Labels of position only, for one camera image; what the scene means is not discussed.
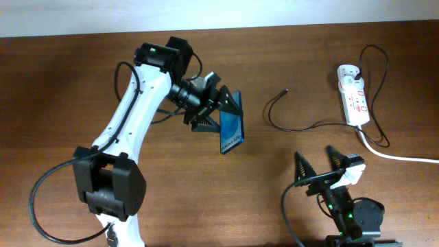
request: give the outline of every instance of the robotic arm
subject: robotic arm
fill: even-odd
[[[233,99],[227,87],[215,88],[221,79],[213,72],[206,78],[197,76],[182,80],[192,55],[187,41],[175,37],[171,37],[165,47],[145,43],[137,49],[134,56],[136,74],[132,74],[110,123],[91,149],[78,147],[73,155],[84,158],[95,154],[117,135],[102,153],[73,165],[80,200],[87,203],[103,226],[111,224],[106,231],[110,247],[145,246],[137,212],[145,197],[146,181],[137,164],[143,138],[163,99],[184,108],[184,123],[191,124],[192,131],[196,132],[220,132],[221,126],[209,117],[216,109],[240,119],[243,116],[241,102]],[[235,129],[241,131],[242,121],[239,124],[240,128]],[[242,140],[236,145],[243,141],[243,132],[240,138]]]

